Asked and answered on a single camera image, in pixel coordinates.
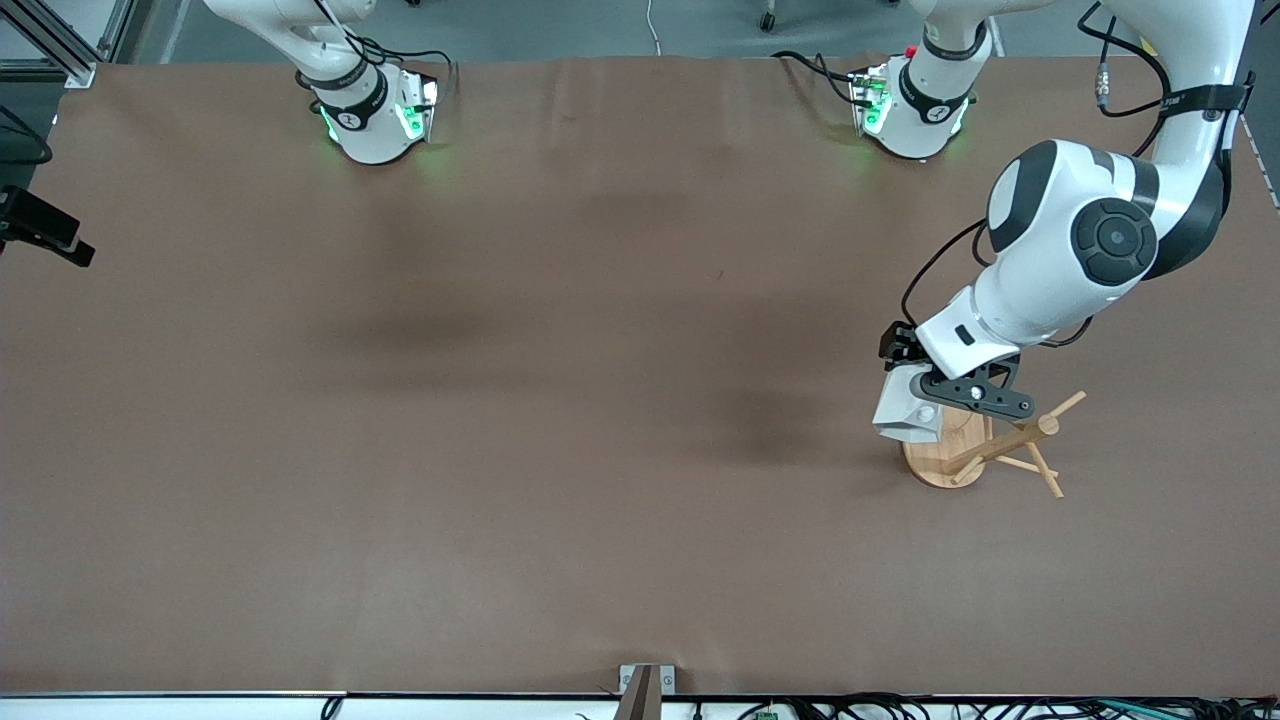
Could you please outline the brown table cover sheet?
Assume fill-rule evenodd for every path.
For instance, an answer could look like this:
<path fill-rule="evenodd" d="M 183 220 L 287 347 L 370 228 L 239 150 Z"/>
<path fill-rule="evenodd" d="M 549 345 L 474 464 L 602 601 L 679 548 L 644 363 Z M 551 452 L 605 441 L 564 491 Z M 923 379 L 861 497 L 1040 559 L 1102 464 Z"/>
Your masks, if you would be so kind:
<path fill-rule="evenodd" d="M 777 60 L 461 70 L 361 167 L 276 64 L 108 67 L 0 258 L 0 691 L 1280 694 L 1280 213 L 1018 386 L 1085 401 L 932 489 L 878 437 L 919 266 L 1085 58 L 998 59 L 924 165 Z"/>

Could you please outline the white geometric cup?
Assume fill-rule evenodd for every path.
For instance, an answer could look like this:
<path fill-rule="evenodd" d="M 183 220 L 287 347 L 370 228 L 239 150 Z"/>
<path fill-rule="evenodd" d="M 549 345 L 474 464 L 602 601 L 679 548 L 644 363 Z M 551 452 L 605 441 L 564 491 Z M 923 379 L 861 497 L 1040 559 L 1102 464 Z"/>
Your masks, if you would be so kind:
<path fill-rule="evenodd" d="M 931 364 L 901 365 L 890 370 L 873 416 L 877 433 L 905 445 L 936 443 L 943 425 L 943 406 L 922 393 Z"/>

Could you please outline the wooden cup rack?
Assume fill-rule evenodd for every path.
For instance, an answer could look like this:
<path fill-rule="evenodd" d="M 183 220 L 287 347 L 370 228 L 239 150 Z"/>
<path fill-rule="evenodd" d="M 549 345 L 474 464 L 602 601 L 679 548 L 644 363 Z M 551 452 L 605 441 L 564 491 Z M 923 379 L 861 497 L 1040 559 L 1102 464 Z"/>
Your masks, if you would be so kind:
<path fill-rule="evenodd" d="M 991 464 L 1004 464 L 1041 477 L 1055 498 L 1064 498 L 1059 473 L 1050 468 L 1038 443 L 1060 432 L 1061 415 L 1084 401 L 1078 391 L 1052 410 L 995 433 L 988 416 L 946 407 L 941 411 L 936 442 L 901 443 L 910 473 L 940 489 L 960 489 L 975 483 Z"/>

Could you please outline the aluminium frame post with bracket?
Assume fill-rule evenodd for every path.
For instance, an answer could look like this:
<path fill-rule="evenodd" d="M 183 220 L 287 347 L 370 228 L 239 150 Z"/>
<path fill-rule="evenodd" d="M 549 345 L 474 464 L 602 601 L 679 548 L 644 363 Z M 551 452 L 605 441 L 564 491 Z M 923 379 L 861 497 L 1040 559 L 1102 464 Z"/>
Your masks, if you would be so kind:
<path fill-rule="evenodd" d="M 138 0 L 0 0 L 0 79 L 88 88 L 115 61 Z"/>

